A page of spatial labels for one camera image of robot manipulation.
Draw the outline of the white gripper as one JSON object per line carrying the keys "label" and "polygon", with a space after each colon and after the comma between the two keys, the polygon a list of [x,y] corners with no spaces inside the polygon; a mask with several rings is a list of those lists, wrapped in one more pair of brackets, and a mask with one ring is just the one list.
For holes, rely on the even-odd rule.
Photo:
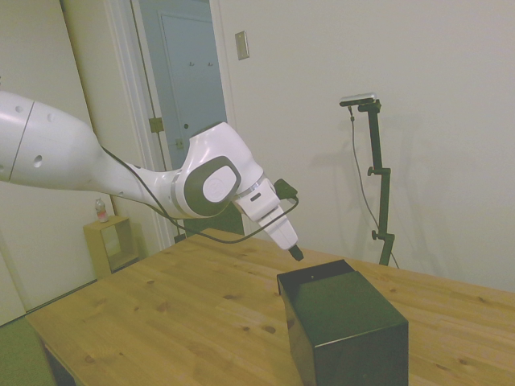
{"label": "white gripper", "polygon": [[280,199],[269,179],[260,179],[251,188],[234,198],[234,204],[283,250],[289,249],[296,261],[303,260],[298,237],[280,207]]}

